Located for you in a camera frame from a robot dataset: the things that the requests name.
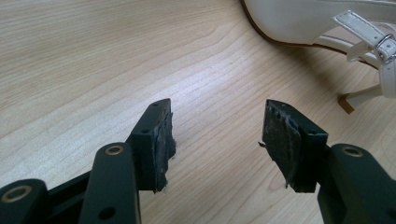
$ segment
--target shoe buckle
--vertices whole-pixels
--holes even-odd
[[[392,55],[390,55],[388,58],[384,58],[384,55],[379,52],[379,48],[381,47],[381,45],[384,44],[385,41],[387,41],[389,39],[396,41],[395,37],[392,34],[388,34],[388,35],[385,35],[384,38],[382,38],[378,42],[378,44],[375,45],[375,48],[374,48],[374,54],[375,54],[376,58],[379,59],[383,64],[391,63],[396,59],[396,52],[393,53]]]

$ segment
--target wood grain surface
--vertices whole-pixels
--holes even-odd
[[[336,102],[377,81],[342,54],[268,43],[237,0],[1,1],[0,187],[89,171],[97,149],[171,98],[177,154],[166,192],[141,192],[143,223],[322,223],[316,194],[285,189],[258,145],[265,100],[395,178],[396,101],[350,115]]]

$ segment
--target shoe heel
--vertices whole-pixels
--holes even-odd
[[[376,85],[362,91],[355,91],[352,93],[344,94],[339,98],[338,104],[341,107],[343,107],[343,109],[348,114],[350,114],[358,106],[362,105],[364,102],[381,95],[382,95],[381,86]]]

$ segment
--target wooden table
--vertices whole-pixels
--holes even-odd
[[[0,186],[48,188],[89,171],[146,107],[172,99],[177,154],[143,223],[320,223],[315,194],[285,189],[259,147],[266,99],[291,104],[329,145],[368,149],[396,177],[396,101],[348,115],[339,94],[377,72],[326,49],[259,36],[237,0],[2,1]]]

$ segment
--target shoe strap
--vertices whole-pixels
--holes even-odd
[[[384,96],[396,98],[395,38],[392,35],[385,35],[381,30],[352,11],[335,16],[333,20],[361,39],[360,43],[349,49],[348,60],[357,61],[361,59],[361,55],[372,52],[378,60],[377,67]]]

